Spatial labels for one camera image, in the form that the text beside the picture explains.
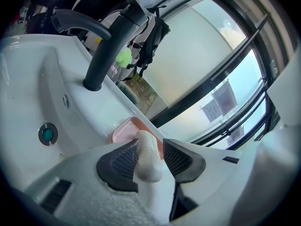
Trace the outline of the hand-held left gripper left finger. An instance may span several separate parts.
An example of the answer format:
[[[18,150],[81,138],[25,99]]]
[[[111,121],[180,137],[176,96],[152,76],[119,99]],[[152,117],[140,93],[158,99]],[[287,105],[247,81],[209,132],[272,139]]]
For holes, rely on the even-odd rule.
[[[100,146],[64,159],[25,193],[51,223],[139,223],[137,161],[137,139]]]

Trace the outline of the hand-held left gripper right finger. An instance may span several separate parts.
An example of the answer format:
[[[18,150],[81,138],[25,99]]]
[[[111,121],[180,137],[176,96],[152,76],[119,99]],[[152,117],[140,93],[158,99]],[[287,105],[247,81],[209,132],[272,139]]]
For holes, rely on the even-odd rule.
[[[266,134],[243,151],[164,139],[175,179],[171,222],[262,222],[283,202],[301,169],[301,128]]]

